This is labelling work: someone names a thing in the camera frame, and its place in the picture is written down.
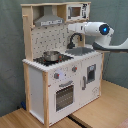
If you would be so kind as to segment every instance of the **stove top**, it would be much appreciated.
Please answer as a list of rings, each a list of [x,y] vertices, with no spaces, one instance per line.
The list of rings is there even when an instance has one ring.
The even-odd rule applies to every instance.
[[[51,65],[54,65],[57,63],[62,63],[62,62],[65,62],[67,60],[73,59],[73,57],[63,55],[63,54],[61,54],[60,56],[61,56],[61,58],[58,59],[57,61],[46,61],[43,56],[36,58],[36,59],[33,59],[33,61],[48,67],[48,66],[51,66]]]

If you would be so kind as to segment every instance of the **door handle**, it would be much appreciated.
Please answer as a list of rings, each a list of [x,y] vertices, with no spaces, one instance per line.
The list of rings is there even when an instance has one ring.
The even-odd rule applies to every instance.
[[[86,77],[85,76],[83,76],[83,80],[84,80],[84,87],[82,87],[82,90],[85,90],[86,88]]]
[[[66,87],[66,86],[70,85],[72,82],[73,82],[73,81],[71,80],[71,81],[69,81],[69,82],[66,83],[66,84],[61,84],[61,85],[59,85],[59,87]]]

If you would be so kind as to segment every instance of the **oven door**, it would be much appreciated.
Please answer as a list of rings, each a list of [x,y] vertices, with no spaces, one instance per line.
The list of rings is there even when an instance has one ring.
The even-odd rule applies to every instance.
[[[83,4],[67,5],[67,21],[82,19],[82,5]]]
[[[56,123],[79,108],[80,77],[54,83],[49,87],[49,123]]]

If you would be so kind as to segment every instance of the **control panel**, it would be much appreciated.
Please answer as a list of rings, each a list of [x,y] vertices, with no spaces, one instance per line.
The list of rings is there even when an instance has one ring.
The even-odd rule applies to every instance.
[[[57,69],[51,70],[50,72],[48,72],[49,84],[57,83],[59,81],[75,76],[78,73],[80,73],[80,70],[81,70],[80,62],[75,62],[72,64],[59,67]]]

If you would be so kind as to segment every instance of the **cabinet door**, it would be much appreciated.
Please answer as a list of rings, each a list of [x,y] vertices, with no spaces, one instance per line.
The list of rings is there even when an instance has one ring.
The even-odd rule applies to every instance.
[[[82,61],[81,107],[99,97],[102,54]]]

